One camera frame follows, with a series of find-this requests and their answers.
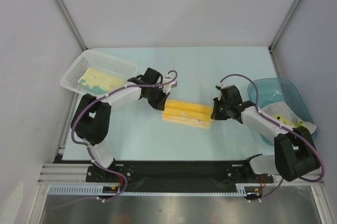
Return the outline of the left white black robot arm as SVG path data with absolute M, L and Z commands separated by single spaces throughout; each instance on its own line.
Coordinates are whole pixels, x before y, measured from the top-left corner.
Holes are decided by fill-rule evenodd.
M 144 74 L 128 79 L 115 90 L 100 96 L 82 96 L 71 122 L 71 139 L 86 148 L 91 162 L 99 167 L 97 175 L 103 181 L 110 182 L 116 176 L 116 169 L 111 166 L 114 156 L 105 143 L 111 113 L 140 99 L 147 99 L 152 108 L 163 111 L 177 76 L 175 70 L 163 76 L 149 67 Z

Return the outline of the yellow towel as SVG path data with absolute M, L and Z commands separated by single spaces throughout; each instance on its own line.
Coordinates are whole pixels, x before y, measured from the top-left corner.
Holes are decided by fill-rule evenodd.
M 213 108 L 209 105 L 180 100 L 167 100 L 162 113 L 162 120 L 209 129 L 213 121 L 211 119 L 212 112 Z

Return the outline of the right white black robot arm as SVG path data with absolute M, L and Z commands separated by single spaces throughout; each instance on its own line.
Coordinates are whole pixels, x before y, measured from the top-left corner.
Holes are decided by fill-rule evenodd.
M 217 86 L 216 89 L 220 96 L 213 99 L 212 120 L 236 120 L 272 140 L 275 167 L 284 180 L 323 180 L 325 166 L 307 128 L 291 127 L 263 112 L 255 103 L 244 102 L 234 85 Z

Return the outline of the pale green cloth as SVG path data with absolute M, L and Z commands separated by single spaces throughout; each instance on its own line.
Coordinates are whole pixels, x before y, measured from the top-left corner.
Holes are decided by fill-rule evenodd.
M 262 108 L 262 111 L 279 120 L 283 124 L 287 124 L 295 128 L 303 126 L 307 128 L 311 134 L 316 132 L 317 126 L 315 124 L 303 121 L 284 101 L 268 104 Z

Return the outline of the teal and cream towel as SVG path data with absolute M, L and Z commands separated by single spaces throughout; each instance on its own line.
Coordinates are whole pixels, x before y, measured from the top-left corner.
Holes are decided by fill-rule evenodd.
M 125 84 L 125 80 L 97 70 L 93 67 L 89 67 L 84 75 L 79 79 L 78 84 L 86 90 L 101 95 L 110 93 L 123 86 Z

